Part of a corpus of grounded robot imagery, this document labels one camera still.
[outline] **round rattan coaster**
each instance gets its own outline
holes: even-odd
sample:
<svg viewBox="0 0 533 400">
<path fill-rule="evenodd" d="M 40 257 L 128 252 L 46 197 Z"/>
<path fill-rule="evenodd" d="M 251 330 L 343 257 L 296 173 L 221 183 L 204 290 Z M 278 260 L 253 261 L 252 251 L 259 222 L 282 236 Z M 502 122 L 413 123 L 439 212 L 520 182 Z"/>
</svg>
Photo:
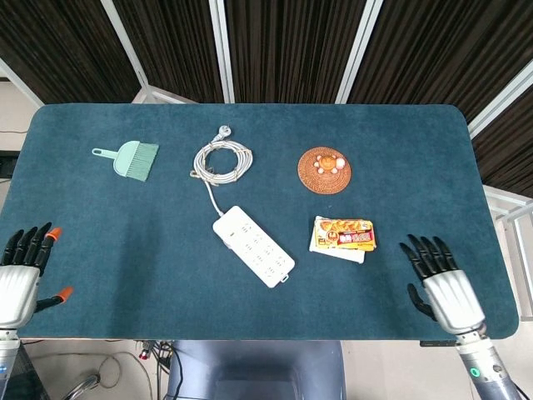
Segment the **round rattan coaster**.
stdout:
<svg viewBox="0 0 533 400">
<path fill-rule="evenodd" d="M 298 176 L 306 188 L 314 193 L 335 194 L 348 186 L 351 168 L 348 160 L 337 150 L 314 147 L 301 156 Z"/>
</svg>

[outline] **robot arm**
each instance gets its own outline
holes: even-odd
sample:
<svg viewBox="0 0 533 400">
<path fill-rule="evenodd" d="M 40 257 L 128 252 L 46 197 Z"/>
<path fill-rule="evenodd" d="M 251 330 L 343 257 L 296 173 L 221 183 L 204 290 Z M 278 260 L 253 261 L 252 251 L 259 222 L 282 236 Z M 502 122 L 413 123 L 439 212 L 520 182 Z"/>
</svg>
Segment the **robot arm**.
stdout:
<svg viewBox="0 0 533 400">
<path fill-rule="evenodd" d="M 17 329 L 26 325 L 34 313 L 67 300 L 72 293 L 66 287 L 58 295 L 37 300 L 37 290 L 44 274 L 53 244 L 59 239 L 61 228 L 34 227 L 15 233 L 8 241 L 0 262 L 0 399 L 18 353 L 20 340 Z"/>
<path fill-rule="evenodd" d="M 485 314 L 470 281 L 446 244 L 438 237 L 409 235 L 416 251 L 400 243 L 426 290 L 430 304 L 422 301 L 410 283 L 407 292 L 416 309 L 457 336 L 456 349 L 482 400 L 521 400 L 498 352 L 486 336 Z"/>
</svg>

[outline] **table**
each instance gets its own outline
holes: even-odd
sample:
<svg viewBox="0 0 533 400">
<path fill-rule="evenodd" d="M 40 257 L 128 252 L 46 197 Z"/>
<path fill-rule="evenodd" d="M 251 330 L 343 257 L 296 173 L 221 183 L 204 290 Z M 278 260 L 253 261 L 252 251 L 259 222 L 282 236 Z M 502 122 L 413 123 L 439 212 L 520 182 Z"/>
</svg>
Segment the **table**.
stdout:
<svg viewBox="0 0 533 400">
<path fill-rule="evenodd" d="M 253 151 L 250 170 L 214 188 L 222 210 L 243 208 L 295 260 L 268 289 L 212 231 L 205 186 L 189 177 L 197 151 L 228 124 Z M 119 177 L 94 147 L 158 143 L 146 182 Z M 352 167 L 337 195 L 303 187 L 296 165 L 316 146 Z M 218 172 L 231 152 L 212 154 Z M 316 215 L 374 222 L 377 250 L 359 265 L 308 252 Z M 416 281 L 398 243 L 443 238 L 468 274 L 493 338 L 518 317 L 466 122 L 452 106 L 63 104 L 32 120 L 0 238 L 53 221 L 40 297 L 73 285 L 22 337 L 157 339 L 447 339 L 406 293 Z"/>
</svg>

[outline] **orange fingertip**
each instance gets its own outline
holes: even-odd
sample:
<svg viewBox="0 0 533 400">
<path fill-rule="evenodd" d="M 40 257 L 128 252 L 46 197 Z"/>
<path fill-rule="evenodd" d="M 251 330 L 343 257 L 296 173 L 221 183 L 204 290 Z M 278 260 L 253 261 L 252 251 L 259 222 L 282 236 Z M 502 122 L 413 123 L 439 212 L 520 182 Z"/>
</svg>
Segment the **orange fingertip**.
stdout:
<svg viewBox="0 0 533 400">
<path fill-rule="evenodd" d="M 49 233 L 47 233 L 44 237 L 45 238 L 53 238 L 56 242 L 59 240 L 59 237 L 61 236 L 62 229 L 60 227 L 55 227 L 53 230 L 51 230 Z"/>
<path fill-rule="evenodd" d="M 74 287 L 67 286 L 65 287 L 61 292 L 59 292 L 57 295 L 62 299 L 62 302 L 66 302 L 70 295 L 74 292 Z"/>
</svg>

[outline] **power strip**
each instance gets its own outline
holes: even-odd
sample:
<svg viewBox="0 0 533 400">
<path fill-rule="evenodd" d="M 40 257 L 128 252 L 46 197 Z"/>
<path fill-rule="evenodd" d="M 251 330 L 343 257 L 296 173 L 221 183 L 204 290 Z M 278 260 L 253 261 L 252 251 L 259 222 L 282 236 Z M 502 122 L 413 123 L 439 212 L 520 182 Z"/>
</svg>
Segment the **power strip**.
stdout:
<svg viewBox="0 0 533 400">
<path fill-rule="evenodd" d="M 215 221 L 213 231 L 269 288 L 289 278 L 294 260 L 240 207 Z"/>
</svg>

